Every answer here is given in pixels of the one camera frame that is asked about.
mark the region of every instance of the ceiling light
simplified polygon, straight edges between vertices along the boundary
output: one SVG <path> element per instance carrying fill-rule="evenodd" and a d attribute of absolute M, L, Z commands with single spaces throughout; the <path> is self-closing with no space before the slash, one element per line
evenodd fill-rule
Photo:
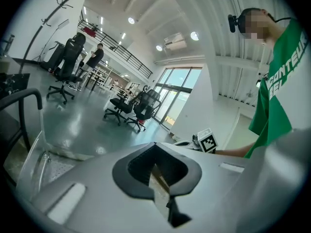
<path fill-rule="evenodd" d="M 257 80 L 257 83 L 256 83 L 256 87 L 260 87 L 260 82 L 261 82 L 261 80 Z"/>
<path fill-rule="evenodd" d="M 135 23 L 135 20 L 134 20 L 133 18 L 130 17 L 130 18 L 128 19 L 128 22 L 131 23 L 131 24 L 134 24 L 134 23 Z"/>
<path fill-rule="evenodd" d="M 198 34 L 196 32 L 192 32 L 190 34 L 192 40 L 195 40 L 195 41 L 198 41 L 199 40 L 199 37 L 198 37 Z"/>

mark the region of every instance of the black office chair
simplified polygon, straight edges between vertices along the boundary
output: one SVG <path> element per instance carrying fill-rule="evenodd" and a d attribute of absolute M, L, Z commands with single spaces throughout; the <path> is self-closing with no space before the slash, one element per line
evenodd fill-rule
<path fill-rule="evenodd" d="M 67 98 L 65 94 L 70 95 L 72 100 L 74 99 L 74 95 L 65 90 L 65 85 L 69 82 L 76 83 L 82 81 L 82 78 L 80 78 L 82 72 L 80 72 L 79 76 L 76 76 L 72 74 L 72 71 L 74 69 L 74 65 L 79 54 L 83 50 L 83 45 L 85 42 L 86 37 L 82 33 L 77 33 L 77 35 L 75 35 L 73 39 L 69 39 L 67 41 L 63 56 L 63 59 L 65 61 L 63 67 L 58 72 L 54 72 L 57 79 L 56 82 L 63 82 L 63 85 L 61 88 L 51 85 L 49 87 L 49 91 L 51 89 L 54 89 L 55 91 L 49 92 L 47 94 L 47 99 L 50 97 L 51 94 L 55 93 L 60 93 L 63 95 L 65 99 L 64 104 L 67 103 Z"/>
<path fill-rule="evenodd" d="M 110 102 L 115 106 L 116 111 L 106 109 L 105 112 L 110 111 L 111 113 L 105 113 L 104 118 L 107 118 L 107 115 L 114 115 L 119 123 L 118 126 L 121 125 L 120 117 L 124 119 L 124 122 L 127 121 L 127 119 L 121 115 L 122 112 L 129 114 L 132 112 L 133 105 L 135 102 L 140 98 L 141 93 L 139 93 L 136 97 L 134 97 L 128 104 L 126 104 L 124 101 L 126 100 L 126 97 L 122 94 L 117 94 L 118 98 L 111 99 Z"/>
<path fill-rule="evenodd" d="M 138 105 L 134 107 L 134 112 L 136 114 L 136 119 L 127 118 L 127 120 L 131 120 L 129 123 L 135 123 L 138 126 L 137 133 L 140 132 L 140 126 L 146 130 L 146 127 L 140 123 L 140 120 L 145 121 L 152 117 L 153 113 L 156 109 L 161 106 L 160 94 L 154 90 L 149 90 L 147 93 L 142 92 L 140 96 L 140 102 Z"/>

